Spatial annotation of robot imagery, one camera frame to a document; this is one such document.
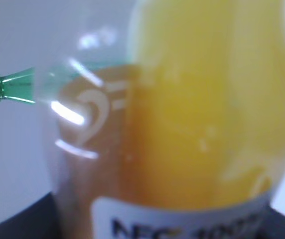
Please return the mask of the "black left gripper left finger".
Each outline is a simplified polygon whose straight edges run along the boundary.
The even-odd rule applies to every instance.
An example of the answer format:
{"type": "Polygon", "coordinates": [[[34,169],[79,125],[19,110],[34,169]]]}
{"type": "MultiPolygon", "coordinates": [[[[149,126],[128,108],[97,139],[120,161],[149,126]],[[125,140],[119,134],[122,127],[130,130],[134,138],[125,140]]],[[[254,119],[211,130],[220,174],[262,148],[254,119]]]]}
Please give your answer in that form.
{"type": "Polygon", "coordinates": [[[0,223],[0,239],[61,239],[57,207],[48,193],[36,203],[0,223]]]}

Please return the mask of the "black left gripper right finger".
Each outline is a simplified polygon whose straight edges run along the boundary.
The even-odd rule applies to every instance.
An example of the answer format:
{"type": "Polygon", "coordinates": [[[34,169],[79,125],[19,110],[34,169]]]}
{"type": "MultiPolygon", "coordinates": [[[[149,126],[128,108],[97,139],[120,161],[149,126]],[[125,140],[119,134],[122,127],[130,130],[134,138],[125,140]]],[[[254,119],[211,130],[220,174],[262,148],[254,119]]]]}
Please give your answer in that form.
{"type": "Polygon", "coordinates": [[[259,212],[258,239],[285,239],[285,216],[270,206],[259,212]]]}

